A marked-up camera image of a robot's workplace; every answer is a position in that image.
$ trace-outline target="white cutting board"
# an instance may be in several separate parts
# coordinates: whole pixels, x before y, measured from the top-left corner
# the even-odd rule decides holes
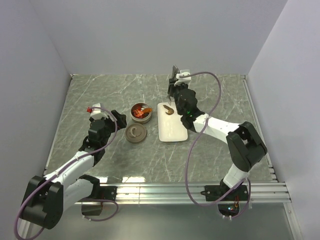
[[[168,115],[168,111],[164,105],[174,110],[174,114]],[[169,105],[167,102],[161,102],[157,106],[158,112],[158,129],[159,139],[161,142],[182,142],[188,139],[188,130],[183,126],[178,115],[176,104],[174,102]]]

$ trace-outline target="bowl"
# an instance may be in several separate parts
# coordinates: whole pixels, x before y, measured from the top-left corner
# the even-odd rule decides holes
[[[151,120],[151,116],[152,116],[152,111],[149,112],[149,113],[146,113],[146,116],[143,117],[143,118],[138,118],[138,117],[135,117],[133,115],[133,110],[137,109],[137,108],[143,108],[143,109],[146,109],[146,108],[150,108],[150,106],[146,103],[143,103],[143,102],[139,102],[135,105],[133,105],[133,107],[131,108],[130,110],[130,116],[132,118],[132,120],[137,123],[137,124],[146,124],[147,122],[149,122]]]

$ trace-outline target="gray wall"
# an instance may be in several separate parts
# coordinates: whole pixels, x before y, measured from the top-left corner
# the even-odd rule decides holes
[[[249,72],[271,161],[306,240],[319,239],[320,1],[289,0]]]
[[[287,0],[30,0],[76,74],[247,74]]]
[[[27,183],[43,173],[70,82],[29,1],[0,3],[0,239]]]

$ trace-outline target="marble tabletop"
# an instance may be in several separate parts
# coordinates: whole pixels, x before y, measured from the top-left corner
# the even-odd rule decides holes
[[[250,102],[240,75],[218,75],[222,96],[212,116],[224,121],[256,126]],[[107,179],[108,183],[121,182],[183,182],[188,149],[198,133],[188,132],[188,140],[164,143],[158,136],[157,104],[166,102],[168,74],[123,74],[123,75],[74,75],[47,173],[70,160],[88,134],[89,113],[87,107],[102,103],[109,110],[117,110],[130,118],[131,107],[140,102],[154,110],[147,129],[145,141],[132,144],[120,130],[113,143],[106,149],[101,161],[86,172],[94,177]],[[189,88],[196,92],[198,108],[208,112],[218,96],[218,84],[210,75],[192,77]],[[220,181],[232,165],[228,146],[220,140],[203,135],[193,148],[189,164],[189,181]],[[263,158],[250,171],[252,181],[271,181],[269,166]]]

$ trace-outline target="gray lid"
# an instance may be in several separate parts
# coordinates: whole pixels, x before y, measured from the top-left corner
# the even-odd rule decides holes
[[[140,123],[134,123],[125,129],[125,138],[133,144],[141,143],[147,137],[147,129]]]

